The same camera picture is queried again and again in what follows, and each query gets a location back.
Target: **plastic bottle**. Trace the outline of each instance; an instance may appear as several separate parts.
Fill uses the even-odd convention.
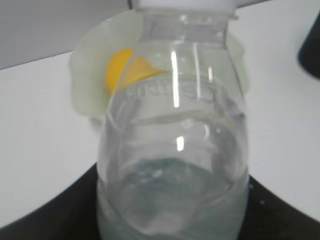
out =
[[[234,0],[134,7],[144,14],[144,34],[113,92],[100,142],[100,235],[236,240],[249,174],[245,103],[226,49]]]

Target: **white wall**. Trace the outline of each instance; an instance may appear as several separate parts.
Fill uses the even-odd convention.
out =
[[[0,69],[71,51],[91,27],[126,9],[127,0],[1,0]]]

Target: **white bottle cap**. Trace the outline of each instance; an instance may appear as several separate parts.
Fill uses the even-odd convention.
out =
[[[171,9],[233,14],[235,0],[137,0],[138,9]]]

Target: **white table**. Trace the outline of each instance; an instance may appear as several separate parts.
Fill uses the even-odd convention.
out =
[[[251,174],[320,221],[320,81],[297,64],[319,0],[239,9]],[[70,53],[0,71],[0,227],[37,209],[97,160],[99,131],[70,101]]]

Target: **black surface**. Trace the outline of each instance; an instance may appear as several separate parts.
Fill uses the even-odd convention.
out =
[[[320,79],[320,14],[304,41],[298,58],[309,74]]]
[[[0,229],[0,240],[100,240],[96,182],[94,165],[54,200]],[[320,240],[319,222],[287,205],[253,178],[250,184],[239,240]]]

